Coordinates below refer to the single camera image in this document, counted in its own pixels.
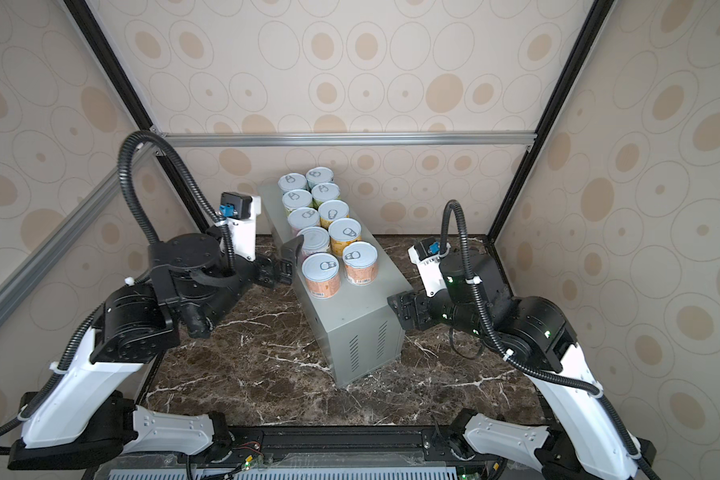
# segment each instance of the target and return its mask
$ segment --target tin can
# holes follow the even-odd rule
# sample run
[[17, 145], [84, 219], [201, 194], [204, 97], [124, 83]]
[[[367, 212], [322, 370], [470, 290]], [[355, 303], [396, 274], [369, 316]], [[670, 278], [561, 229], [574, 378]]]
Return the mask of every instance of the tin can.
[[331, 251], [331, 237], [321, 226], [308, 226], [304, 230], [300, 230], [298, 235], [304, 236], [300, 257], [302, 261], [310, 255], [327, 254]]
[[291, 226], [291, 231], [294, 235], [298, 235], [298, 232], [304, 230], [308, 226], [317, 226], [320, 224], [320, 215], [317, 210], [305, 206], [303, 208], [297, 208], [288, 216], [288, 225]]
[[320, 214], [320, 226], [327, 229], [334, 220], [349, 216], [349, 205], [341, 200], [329, 200], [320, 205], [317, 212]]
[[307, 190], [291, 190], [283, 194], [282, 204], [286, 208], [286, 214], [290, 214], [297, 208], [312, 206], [312, 194]]
[[291, 190], [306, 190], [307, 177], [301, 174], [287, 174], [280, 177], [277, 181], [280, 191], [287, 194]]
[[302, 264], [302, 274], [309, 294], [315, 298], [330, 298], [338, 292], [342, 280], [338, 275], [338, 260], [331, 254], [314, 254]]
[[367, 285], [378, 274], [378, 252], [368, 242], [355, 242], [344, 249], [347, 280], [353, 285]]
[[354, 218], [339, 218], [328, 227], [331, 236], [331, 250], [336, 256], [341, 256], [344, 249], [351, 243], [362, 240], [360, 222]]
[[319, 208], [327, 201], [338, 200], [341, 197], [342, 192], [338, 185], [331, 182], [323, 182], [312, 188], [312, 200], [315, 202], [315, 208]]
[[307, 185], [309, 189], [323, 182], [333, 182], [333, 170], [327, 167], [315, 167], [307, 172]]

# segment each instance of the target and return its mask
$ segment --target vent grille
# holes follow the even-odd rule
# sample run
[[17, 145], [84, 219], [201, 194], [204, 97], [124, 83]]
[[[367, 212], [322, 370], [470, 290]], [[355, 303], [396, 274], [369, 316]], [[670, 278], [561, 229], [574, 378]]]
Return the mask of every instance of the vent grille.
[[387, 323], [384, 322], [382, 326], [378, 328], [378, 347], [376, 350], [376, 360], [382, 358], [384, 355], [384, 346], [387, 341]]
[[[195, 479], [229, 472], [198, 468]], [[109, 480], [186, 480], [184, 469], [112, 470]], [[235, 480], [458, 480], [454, 467], [270, 468], [235, 474]]]
[[358, 369], [360, 366], [360, 351], [359, 351], [360, 340], [358, 336], [349, 341], [349, 364], [352, 366], [352, 371]]

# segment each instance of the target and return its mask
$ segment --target marble table top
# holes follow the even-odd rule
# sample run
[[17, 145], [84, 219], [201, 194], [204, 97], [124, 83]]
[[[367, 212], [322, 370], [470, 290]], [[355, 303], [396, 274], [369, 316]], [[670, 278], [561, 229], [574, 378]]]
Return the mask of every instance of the marble table top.
[[[378, 242], [414, 289], [422, 287], [408, 259], [414, 238]], [[268, 236], [257, 250], [274, 251]], [[476, 340], [454, 334], [465, 354]], [[231, 425], [448, 424], [463, 408], [508, 422], [541, 422], [531, 382], [486, 351], [466, 360], [451, 350], [448, 329], [408, 332], [400, 360], [337, 389], [326, 359], [289, 286], [254, 286], [208, 340], [188, 338], [169, 350], [144, 406], [181, 415], [223, 412]]]

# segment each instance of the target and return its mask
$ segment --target silver metal bar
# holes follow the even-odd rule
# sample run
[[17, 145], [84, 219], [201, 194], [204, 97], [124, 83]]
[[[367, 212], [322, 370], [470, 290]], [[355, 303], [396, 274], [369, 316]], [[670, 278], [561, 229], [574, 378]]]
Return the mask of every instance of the silver metal bar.
[[342, 134], [166, 134], [173, 147], [311, 147], [329, 145], [531, 145], [532, 130], [353, 132]]
[[[134, 166], [154, 155], [154, 148], [142, 148], [134, 156]], [[120, 191], [117, 169], [102, 181], [77, 208], [48, 236], [46, 241], [33, 252], [0, 285], [0, 326], [8, 320], [48, 271], [64, 256], [74, 242], [96, 221], [104, 208]]]

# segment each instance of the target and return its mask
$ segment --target can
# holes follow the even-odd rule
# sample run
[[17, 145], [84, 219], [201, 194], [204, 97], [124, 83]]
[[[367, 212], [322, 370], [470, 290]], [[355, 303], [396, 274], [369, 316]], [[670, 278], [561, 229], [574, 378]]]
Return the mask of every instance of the can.
[[339, 218], [328, 227], [331, 236], [331, 250], [336, 256], [341, 256], [347, 245], [362, 240], [360, 222], [354, 218]]
[[355, 242], [344, 249], [344, 265], [347, 280], [353, 285], [367, 285], [374, 281], [378, 274], [378, 252], [368, 242]]
[[338, 260], [331, 254], [314, 254], [302, 264], [302, 274], [309, 294], [315, 298], [330, 298], [338, 292], [342, 280], [338, 276]]
[[320, 226], [327, 229], [334, 220], [349, 216], [349, 205], [341, 200], [328, 200], [317, 208], [317, 212], [320, 214]]
[[317, 226], [319, 224], [320, 214], [317, 213], [317, 210], [308, 206], [297, 208], [288, 216], [288, 225], [291, 226], [294, 235], [298, 235], [299, 231], [308, 226]]
[[306, 190], [307, 177], [301, 174], [286, 174], [277, 181], [280, 191], [287, 194], [291, 190]]
[[342, 192], [338, 185], [331, 182], [323, 182], [312, 188], [312, 200], [315, 202], [315, 208], [319, 208], [323, 203], [330, 200], [338, 200], [342, 197]]
[[310, 255], [326, 254], [331, 251], [331, 237], [325, 228], [321, 226], [308, 226], [300, 230], [297, 235], [304, 236], [302, 245], [301, 260], [304, 261]]
[[282, 195], [282, 204], [286, 208], [286, 214], [290, 214], [297, 208], [312, 206], [312, 194], [307, 190], [291, 190]]
[[309, 189], [323, 182], [333, 182], [333, 170], [327, 167], [315, 167], [307, 172], [307, 185]]

